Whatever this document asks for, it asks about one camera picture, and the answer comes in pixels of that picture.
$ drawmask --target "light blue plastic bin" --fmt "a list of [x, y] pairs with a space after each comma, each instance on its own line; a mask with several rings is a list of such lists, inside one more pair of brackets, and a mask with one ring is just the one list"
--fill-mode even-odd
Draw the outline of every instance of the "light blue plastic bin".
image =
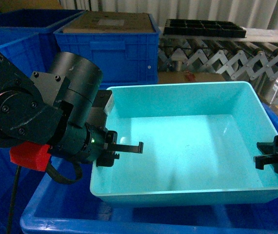
[[94, 163], [90, 191], [112, 206], [262, 203], [278, 197], [271, 165], [257, 170], [257, 142], [277, 135], [247, 82], [113, 87], [106, 127], [121, 153], [111, 168]]

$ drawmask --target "red plastic part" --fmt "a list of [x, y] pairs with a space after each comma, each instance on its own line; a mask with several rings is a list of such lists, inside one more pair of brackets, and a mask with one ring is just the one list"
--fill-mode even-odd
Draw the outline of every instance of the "red plastic part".
[[38, 145], [26, 141], [11, 148], [10, 160], [19, 166], [44, 172], [51, 156], [47, 152], [49, 147], [49, 145]]

